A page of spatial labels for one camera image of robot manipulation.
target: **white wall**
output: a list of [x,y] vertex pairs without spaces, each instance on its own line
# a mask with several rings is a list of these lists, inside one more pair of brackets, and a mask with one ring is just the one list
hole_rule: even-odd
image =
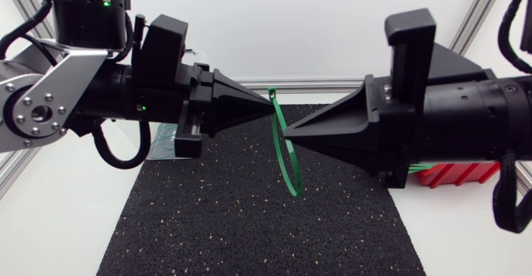
[[[484,68],[491,68],[497,77],[508,76],[522,76],[520,72],[514,68],[499,51],[497,43],[497,35],[499,32],[499,25],[502,17],[505,15],[506,9],[511,0],[497,0],[490,11],[490,14],[484,21],[484,24],[477,33],[475,40],[467,50],[465,56],[473,62],[481,65]],[[519,49],[521,43],[521,36],[523,34],[523,26],[525,23],[525,9],[527,0],[523,0],[520,4],[520,9],[515,16],[512,28],[510,29],[510,43],[515,52],[528,63],[532,63],[532,56],[522,52]]]
[[132,0],[132,14],[190,24],[188,47],[205,50],[234,79],[387,75],[384,19],[428,7],[449,45],[472,0]]

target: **white backdrop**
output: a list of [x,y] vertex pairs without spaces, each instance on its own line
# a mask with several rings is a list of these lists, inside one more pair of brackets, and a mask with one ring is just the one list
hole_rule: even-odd
[[190,24],[187,46],[237,80],[387,75],[384,19],[430,8],[448,46],[473,0],[132,0],[131,14]]

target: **screw hole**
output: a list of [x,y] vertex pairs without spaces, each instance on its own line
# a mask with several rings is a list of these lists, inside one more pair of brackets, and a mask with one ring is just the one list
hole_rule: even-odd
[[52,109],[49,106],[37,106],[32,111],[32,119],[38,123],[45,123],[52,118]]

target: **black motor housing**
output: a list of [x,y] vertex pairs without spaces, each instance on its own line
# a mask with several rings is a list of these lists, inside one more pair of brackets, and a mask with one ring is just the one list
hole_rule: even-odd
[[126,46],[131,0],[52,0],[57,42],[120,50]]

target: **black cable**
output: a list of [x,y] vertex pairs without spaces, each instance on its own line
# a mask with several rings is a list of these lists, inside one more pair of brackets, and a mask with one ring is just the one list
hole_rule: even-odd
[[50,64],[52,64],[52,66],[55,66],[57,65],[57,61],[56,59],[52,56],[52,54],[42,45],[42,43],[40,43],[37,39],[35,39],[34,37],[31,37],[27,34],[24,34],[22,36],[20,36],[20,38],[24,38],[26,40],[28,40],[29,42],[31,42],[38,50],[39,52],[42,53],[42,55],[44,55],[44,57],[47,58],[47,60],[50,62]]
[[124,59],[126,59],[127,55],[131,51],[131,47],[133,47],[133,25],[131,23],[130,16],[127,15],[126,12],[126,47],[120,52],[116,57],[110,59],[110,62],[117,63]]
[[139,121],[140,127],[140,147],[137,154],[131,160],[120,160],[113,155],[112,151],[107,145],[107,140],[101,130],[101,126],[95,126],[95,129],[92,131],[92,136],[94,136],[94,144],[101,158],[107,162],[107,164],[112,165],[118,169],[131,169],[135,168],[146,159],[150,153],[151,146],[151,134],[150,134],[150,124],[148,121]]
[[500,158],[500,179],[493,191],[493,213],[499,227],[519,234],[532,220],[532,190],[526,193],[516,207],[515,160],[516,156],[512,150],[506,151]]
[[6,52],[11,43],[13,43],[17,38],[30,32],[37,24],[41,23],[44,18],[48,15],[52,9],[52,1],[44,0],[42,1],[41,8],[37,10],[37,13],[26,20],[22,25],[18,26],[16,29],[8,33],[6,36],[0,40],[0,60],[6,58]]
[[532,67],[520,59],[510,45],[510,27],[515,18],[515,14],[517,13],[517,9],[519,9],[520,3],[521,0],[512,0],[508,6],[508,10],[506,10],[499,28],[499,49],[506,60],[508,60],[515,68],[525,73],[532,73]]

